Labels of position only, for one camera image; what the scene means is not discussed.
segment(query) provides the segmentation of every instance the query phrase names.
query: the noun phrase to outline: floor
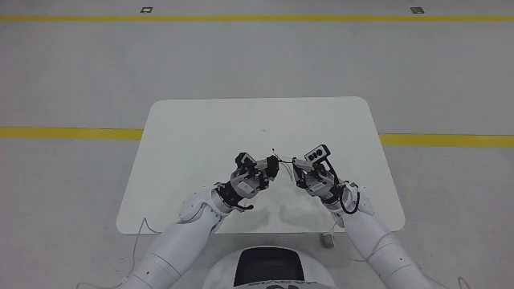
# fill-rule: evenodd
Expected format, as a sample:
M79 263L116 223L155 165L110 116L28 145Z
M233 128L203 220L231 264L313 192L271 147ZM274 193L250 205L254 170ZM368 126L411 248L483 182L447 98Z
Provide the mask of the floor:
M0 0L2 16L514 15L512 0ZM512 22L0 22L0 127L143 128L158 100L361 96L380 133L514 134ZM137 141L0 139L0 288L113 285ZM398 237L450 288L514 287L514 149L385 147ZM138 253L153 236L141 239ZM214 235L174 288L230 252L289 246L341 288L382 288L348 238Z

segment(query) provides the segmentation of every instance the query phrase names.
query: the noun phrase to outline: white table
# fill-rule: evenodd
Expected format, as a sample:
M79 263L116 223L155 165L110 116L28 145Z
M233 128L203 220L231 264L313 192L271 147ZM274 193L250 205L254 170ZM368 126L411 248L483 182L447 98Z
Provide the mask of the white table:
M359 97L162 100L148 121L116 225L136 234L144 217L163 230L181 203L203 186L226 182L240 152L263 159L300 157L320 144L339 178L356 181L391 230L405 224L402 205L365 100ZM280 166L270 188L234 211L218 233L326 232L334 224L318 198L309 197ZM146 228L143 233L150 233Z

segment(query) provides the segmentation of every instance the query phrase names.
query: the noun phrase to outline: cable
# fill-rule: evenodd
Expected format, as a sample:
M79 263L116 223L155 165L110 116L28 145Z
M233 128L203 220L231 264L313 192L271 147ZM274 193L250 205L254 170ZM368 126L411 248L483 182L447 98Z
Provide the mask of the cable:
M295 178L292 176L292 170L291 168L289 167L289 165L287 163L292 163L292 162L286 162L286 161L283 161L276 153L275 153L275 149L271 149L271 151L273 152L273 155L275 155L275 157L279 160L279 163L284 167L286 168L286 170L288 171L288 174L289 174L289 177L291 178L291 181L295 181Z
M339 177L337 177L336 170L333 168L332 164L328 160L328 158L324 159L325 162L327 162L328 168L330 169L330 173L334 176L334 182L339 182ZM359 203L361 202L361 192L357 191L357 201L355 202L355 207L352 211L348 211L345 207L345 204L343 203L343 193L345 192L346 185L343 184L341 188L341 193L339 194L339 203L341 204L341 208L346 214L352 215L355 214L359 210Z
M289 174L289 177L291 178L291 181L295 181L295 178L292 176L292 172L291 172L291 169L289 168L289 165L285 164L284 162L280 162L281 165L284 166L284 168L286 168L286 170L288 171L288 174Z
M155 234L161 233L161 232L155 231L154 229L150 228L150 226L148 225L148 221L146 221L146 218L143 218L143 221L141 222L141 226L139 227L139 231L137 231L136 242L134 243L134 247L132 250L132 267L130 268L130 271L123 278L123 280L121 280L120 283L118 283L116 286L113 286L113 287L102 287L102 286L97 286L92 283L86 283L83 281L83 282L77 283L77 285L75 286L75 289L78 289L81 285L86 285L86 286L97 288L97 289L116 289L116 288L120 287L122 284L124 284L125 281L127 281L127 278L132 274L132 271L134 271L134 267L136 266L136 247L137 247L137 242L139 241L139 236L141 235L141 229L143 229L143 224L146 224L146 227L150 231L154 232Z
M382 235L377 243L375 244L375 246L373 247L373 249L371 250L371 254L368 256L368 258L364 258L364 259L355 259L355 258L352 258L351 260L352 261L355 261L355 262L358 262L358 263L367 263L368 260L375 254L377 253L377 248L378 246L380 245L380 241L382 241L385 237L387 237L388 235L390 234L393 234L392 232L388 232L384 235ZM421 271L421 273L427 277L428 279L432 280L433 282L437 283L439 286L441 286L442 288L444 289L450 289L448 288L447 286L443 285L442 283L440 283L439 281L435 280L434 278L430 277L429 275L427 275L426 273L424 273L422 270L421 270L421 267L418 265L418 268L419 270ZM457 282L459 283L459 288L460 289L471 289L471 286L467 283L467 281L463 278L463 277L458 277L457 278Z
M352 211L348 211L345 208L345 204L343 203L343 193L345 192L345 189L346 189L346 185L343 184L343 187L341 188L341 193L339 194L339 202L341 204L341 208L343 209L343 211L346 214L352 215L352 214L355 214L357 212L357 210L359 210L359 202L361 201L361 192L357 191L357 201L355 202L355 207L353 208Z

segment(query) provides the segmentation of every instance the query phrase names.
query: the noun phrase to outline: yellow floor line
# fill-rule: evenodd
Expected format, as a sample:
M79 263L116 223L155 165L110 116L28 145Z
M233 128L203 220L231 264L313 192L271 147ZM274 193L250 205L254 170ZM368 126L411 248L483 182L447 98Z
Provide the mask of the yellow floor line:
M383 146L514 149L510 135L380 134Z
M209 15L209 16L0 16L0 22L514 22L497 16Z
M142 129L130 128L9 128L0 127L0 138L60 140L140 140Z
M131 128L10 128L0 127L4 139L140 140L142 129ZM380 134L384 146L514 149L514 136Z

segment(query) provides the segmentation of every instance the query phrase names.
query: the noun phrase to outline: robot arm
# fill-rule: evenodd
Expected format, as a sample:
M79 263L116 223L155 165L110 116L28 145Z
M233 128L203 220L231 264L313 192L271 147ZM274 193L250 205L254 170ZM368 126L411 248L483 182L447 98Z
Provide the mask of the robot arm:
M182 203L180 222L168 226L153 242L123 289L169 289L190 268L209 235L232 210L251 210L239 204L267 189L279 171L276 157L255 161L247 153L235 159L238 168L227 183L205 189Z
M328 155L330 151L323 144L307 153L305 161L293 158L296 185L310 196L320 198L388 289L435 288L397 237L377 219L369 199L359 187L337 177Z

